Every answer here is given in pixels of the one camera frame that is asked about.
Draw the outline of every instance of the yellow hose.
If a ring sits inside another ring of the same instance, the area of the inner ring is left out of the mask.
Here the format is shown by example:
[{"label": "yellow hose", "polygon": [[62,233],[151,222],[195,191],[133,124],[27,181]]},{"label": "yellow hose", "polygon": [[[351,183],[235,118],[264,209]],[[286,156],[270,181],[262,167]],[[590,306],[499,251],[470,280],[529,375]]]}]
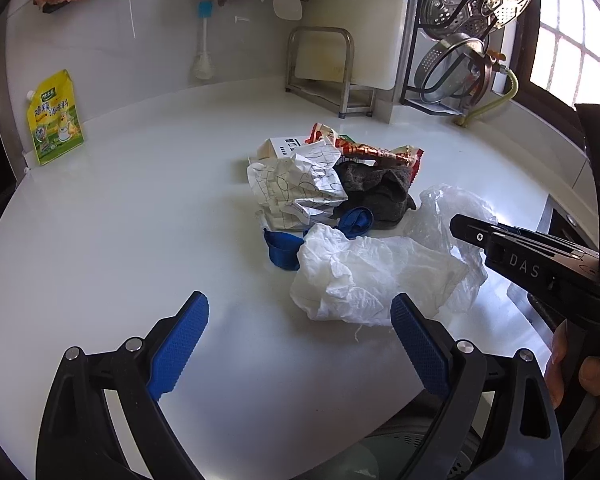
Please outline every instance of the yellow hose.
[{"label": "yellow hose", "polygon": [[503,68],[507,72],[509,79],[511,79],[511,90],[509,90],[509,92],[504,94],[499,99],[496,99],[495,101],[493,101],[487,105],[484,105],[483,107],[480,107],[480,108],[474,110],[473,112],[468,113],[467,115],[455,118],[454,122],[458,126],[462,126],[463,128],[466,128],[469,125],[469,122],[471,120],[475,119],[477,116],[485,114],[488,111],[493,110],[494,108],[497,108],[501,104],[506,103],[507,101],[511,101],[516,96],[516,94],[518,93],[518,89],[520,88],[520,84],[518,83],[518,78],[513,73],[513,70],[509,69],[506,66]]}]

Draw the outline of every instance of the crumpled paper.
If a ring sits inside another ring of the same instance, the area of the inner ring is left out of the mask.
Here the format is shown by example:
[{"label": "crumpled paper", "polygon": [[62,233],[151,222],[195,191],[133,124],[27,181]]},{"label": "crumpled paper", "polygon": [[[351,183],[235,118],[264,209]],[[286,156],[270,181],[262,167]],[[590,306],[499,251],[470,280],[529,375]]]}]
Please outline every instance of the crumpled paper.
[{"label": "crumpled paper", "polygon": [[333,214],[347,199],[333,169],[340,157],[339,150],[320,140],[291,157],[266,158],[247,168],[251,190],[272,229],[302,229]]},{"label": "crumpled paper", "polygon": [[345,235],[316,224],[298,252],[291,298],[313,320],[391,326],[394,297],[406,292],[425,317],[435,316],[469,268],[411,238]]}]

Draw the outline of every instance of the cutting board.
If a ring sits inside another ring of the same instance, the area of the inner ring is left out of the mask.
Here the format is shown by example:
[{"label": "cutting board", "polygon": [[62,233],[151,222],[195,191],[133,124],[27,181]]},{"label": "cutting board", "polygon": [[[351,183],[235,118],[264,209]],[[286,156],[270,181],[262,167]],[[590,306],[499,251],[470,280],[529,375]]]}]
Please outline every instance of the cutting board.
[{"label": "cutting board", "polygon": [[[301,25],[346,28],[354,40],[352,82],[389,90],[395,85],[407,0],[310,0]],[[306,32],[296,76],[342,81],[345,42],[339,34]]]}]

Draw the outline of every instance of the trash pile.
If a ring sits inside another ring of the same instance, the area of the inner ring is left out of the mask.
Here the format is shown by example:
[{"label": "trash pile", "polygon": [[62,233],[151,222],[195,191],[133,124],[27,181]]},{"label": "trash pile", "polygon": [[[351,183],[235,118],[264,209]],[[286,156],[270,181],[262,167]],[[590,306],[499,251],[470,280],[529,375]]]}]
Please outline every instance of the trash pile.
[{"label": "trash pile", "polygon": [[423,154],[360,144],[324,124],[307,139],[269,139],[258,149],[247,174],[269,258],[297,271],[291,298],[310,319],[390,326],[401,292],[429,318],[444,304],[471,308],[487,274],[479,250],[453,238],[449,221],[462,213],[496,223],[480,197],[430,188],[401,235],[367,235],[416,209],[409,189]]}]

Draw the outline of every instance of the white countertop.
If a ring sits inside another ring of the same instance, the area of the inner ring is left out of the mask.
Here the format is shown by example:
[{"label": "white countertop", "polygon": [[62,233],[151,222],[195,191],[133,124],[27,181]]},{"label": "white countertop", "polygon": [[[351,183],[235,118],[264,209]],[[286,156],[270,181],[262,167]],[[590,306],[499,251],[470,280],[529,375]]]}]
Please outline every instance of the white countertop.
[{"label": "white countertop", "polygon": [[[194,290],[210,319],[160,407],[208,480],[283,480],[389,419],[422,389],[389,328],[313,322],[289,298],[254,217],[246,157],[268,137],[325,122],[359,142],[425,151],[411,188],[464,187],[500,221],[535,229],[547,192],[471,132],[425,115],[407,127],[338,120],[280,80],[188,89],[84,125],[87,141],[24,179],[0,221],[0,444],[34,477],[62,354],[117,348]],[[491,273],[473,309],[445,319],[483,352],[548,349]],[[147,474],[122,420],[130,466]]]}]

